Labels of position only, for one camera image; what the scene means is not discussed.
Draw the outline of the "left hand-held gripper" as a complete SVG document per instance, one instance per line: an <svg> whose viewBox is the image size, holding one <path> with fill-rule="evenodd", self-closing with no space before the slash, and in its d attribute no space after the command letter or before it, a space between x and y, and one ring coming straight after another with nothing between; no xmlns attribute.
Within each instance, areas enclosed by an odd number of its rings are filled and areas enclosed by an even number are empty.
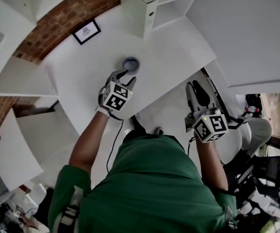
<svg viewBox="0 0 280 233"><path fill-rule="evenodd" d="M137 77L133 77L127 84L120 83L120 78L127 73L128 70L125 69L112 72L109 76L109 81L104 85L103 106L110 111L121 111L133 95L132 89Z"/></svg>

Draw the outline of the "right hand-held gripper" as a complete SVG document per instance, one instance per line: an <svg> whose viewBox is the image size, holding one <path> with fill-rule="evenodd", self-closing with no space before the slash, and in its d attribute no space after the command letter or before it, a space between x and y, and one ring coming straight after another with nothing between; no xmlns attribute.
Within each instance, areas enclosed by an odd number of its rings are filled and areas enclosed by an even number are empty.
<svg viewBox="0 0 280 233"><path fill-rule="evenodd" d="M202 143L220 139L229 132L225 115L198 81L187 82L186 96L193 113L185 117L186 132L194 132Z"/></svg>

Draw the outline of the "person's left hand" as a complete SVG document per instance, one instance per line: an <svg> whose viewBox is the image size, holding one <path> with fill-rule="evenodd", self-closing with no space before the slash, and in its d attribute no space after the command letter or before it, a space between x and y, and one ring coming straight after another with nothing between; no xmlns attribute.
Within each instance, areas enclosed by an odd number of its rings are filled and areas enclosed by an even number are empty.
<svg viewBox="0 0 280 233"><path fill-rule="evenodd" d="M100 90L99 90L99 93L98 93L98 107L96 108L96 112L100 112L104 115L106 115L107 117L110 117L110 112L109 110L103 106L103 95L104 95L104 92L105 92L105 86L102 87Z"/></svg>

